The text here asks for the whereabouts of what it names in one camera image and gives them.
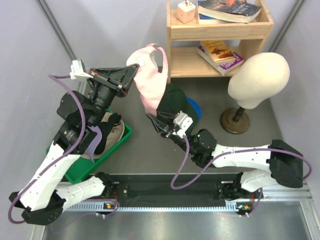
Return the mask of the dark green baseball cap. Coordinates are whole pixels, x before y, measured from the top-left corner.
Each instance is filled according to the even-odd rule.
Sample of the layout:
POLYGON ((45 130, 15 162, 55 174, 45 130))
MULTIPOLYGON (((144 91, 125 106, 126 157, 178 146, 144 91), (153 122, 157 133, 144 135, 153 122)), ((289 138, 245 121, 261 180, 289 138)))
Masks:
POLYGON ((162 99, 156 109, 157 113, 176 115, 179 112, 192 118, 192 124, 188 131, 192 132, 199 122, 197 112, 188 102, 185 92, 176 84, 168 83, 165 87, 162 99))

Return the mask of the blue baseball cap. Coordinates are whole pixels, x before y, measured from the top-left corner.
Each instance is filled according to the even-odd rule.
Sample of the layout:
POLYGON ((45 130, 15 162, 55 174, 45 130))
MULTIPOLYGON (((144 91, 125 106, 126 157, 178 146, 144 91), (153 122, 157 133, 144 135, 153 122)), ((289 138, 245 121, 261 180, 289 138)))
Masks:
POLYGON ((202 109, 200 105, 190 97, 187 97, 186 99, 190 103, 190 105, 193 107, 193 109, 197 114, 198 119, 200 120, 202 118, 202 109))

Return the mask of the light pink baseball cap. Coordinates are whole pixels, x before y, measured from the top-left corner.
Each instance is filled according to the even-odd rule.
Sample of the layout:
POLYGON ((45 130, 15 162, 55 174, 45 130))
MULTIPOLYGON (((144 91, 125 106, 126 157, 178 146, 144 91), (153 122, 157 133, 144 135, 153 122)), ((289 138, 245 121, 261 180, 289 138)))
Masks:
POLYGON ((140 93, 140 99, 145 112, 153 117, 157 116, 157 109, 165 93, 168 80, 168 59, 165 50, 156 43, 133 52, 126 61, 126 65, 138 64, 139 68, 133 80, 140 93), (154 53, 162 53, 162 71, 159 72, 154 53))

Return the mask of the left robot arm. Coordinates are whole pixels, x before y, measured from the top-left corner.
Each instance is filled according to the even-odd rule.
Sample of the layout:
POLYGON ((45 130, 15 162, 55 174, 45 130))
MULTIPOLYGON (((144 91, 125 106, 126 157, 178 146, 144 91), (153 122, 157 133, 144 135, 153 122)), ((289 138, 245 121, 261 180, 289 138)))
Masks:
POLYGON ((114 183, 103 172, 69 187, 59 187, 59 183, 82 155, 93 159, 100 142, 109 134, 102 119, 115 97, 128 94, 139 67, 134 63, 86 71, 81 60, 72 62, 67 77, 88 82, 92 94, 86 97, 67 88, 61 98, 57 114, 64 122, 45 159, 29 183, 9 196, 10 206, 22 209, 23 223, 46 226, 75 204, 94 197, 106 199, 113 194, 114 183))

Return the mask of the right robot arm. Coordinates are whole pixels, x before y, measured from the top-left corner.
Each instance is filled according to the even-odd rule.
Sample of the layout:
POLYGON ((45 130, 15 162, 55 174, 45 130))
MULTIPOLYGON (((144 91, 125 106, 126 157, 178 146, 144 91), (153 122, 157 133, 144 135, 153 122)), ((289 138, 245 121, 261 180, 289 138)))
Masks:
POLYGON ((207 129, 192 134, 193 119, 183 111, 146 116, 157 133, 185 152, 184 163, 190 158, 202 169, 199 176, 208 168, 249 168, 250 171, 238 173, 232 182, 231 190, 239 198, 273 185, 291 189, 303 186, 304 157, 283 140, 254 147, 226 146, 218 144, 207 129))

